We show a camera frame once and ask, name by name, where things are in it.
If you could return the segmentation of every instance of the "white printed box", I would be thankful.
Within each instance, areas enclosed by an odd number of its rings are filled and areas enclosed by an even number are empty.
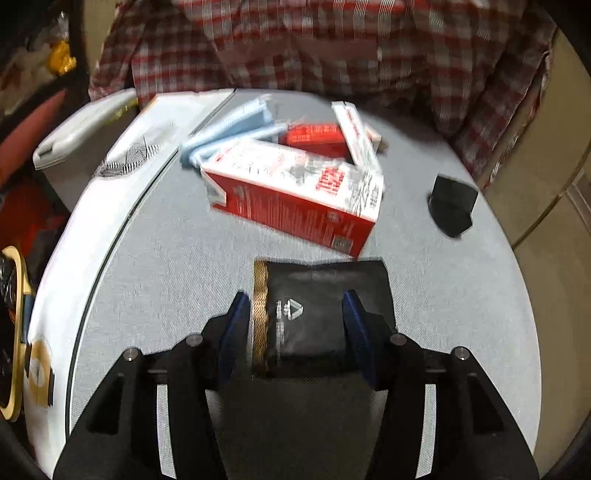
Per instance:
[[[303,150],[243,140],[201,167],[220,210],[357,257],[378,219],[380,174]]]

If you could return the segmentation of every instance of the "round table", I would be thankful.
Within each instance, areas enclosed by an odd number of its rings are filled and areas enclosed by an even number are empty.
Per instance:
[[[260,90],[237,91],[213,118]],[[271,92],[276,119],[334,122],[330,102]],[[534,318],[519,266],[486,201],[461,239],[438,230],[427,210],[436,175],[472,183],[439,134],[410,118],[361,110],[388,145],[379,156],[385,195],[362,257],[388,269],[399,330],[424,348],[470,348],[503,396],[529,446],[540,418],[541,375]],[[346,258],[337,252],[210,208],[200,177],[174,157],[128,219],[105,262],[80,324],[70,373],[72,428],[94,389],[130,345],[168,349],[252,293],[256,258],[300,262]],[[313,381],[264,381],[241,365],[208,401],[228,477],[363,478],[385,394],[358,374]],[[430,470],[434,389],[429,389],[419,473]],[[163,472],[172,475],[165,388],[159,390]]]

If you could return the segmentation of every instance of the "plaid shirt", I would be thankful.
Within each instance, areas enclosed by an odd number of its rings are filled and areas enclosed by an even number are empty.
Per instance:
[[[144,105],[226,87],[420,101],[478,176],[554,29],[526,0],[124,0],[89,93],[132,77]]]

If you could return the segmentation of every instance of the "black pouch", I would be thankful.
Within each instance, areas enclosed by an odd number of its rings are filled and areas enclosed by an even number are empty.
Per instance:
[[[356,369],[343,322],[343,294],[395,331],[381,260],[302,265],[255,261],[252,365],[262,377],[323,377]]]
[[[6,308],[17,309],[17,267],[14,261],[0,252],[0,296]]]

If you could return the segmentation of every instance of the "barcode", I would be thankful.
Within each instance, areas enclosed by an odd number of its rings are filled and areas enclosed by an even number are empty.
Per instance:
[[[375,206],[378,204],[378,195],[379,195],[379,187],[376,185],[374,187],[374,190],[371,193],[371,197],[369,199],[369,206],[371,208],[375,208]]]
[[[332,248],[338,250],[339,252],[343,252],[344,254],[348,254],[351,252],[351,248],[353,248],[353,241],[350,238],[335,235],[333,238]]]

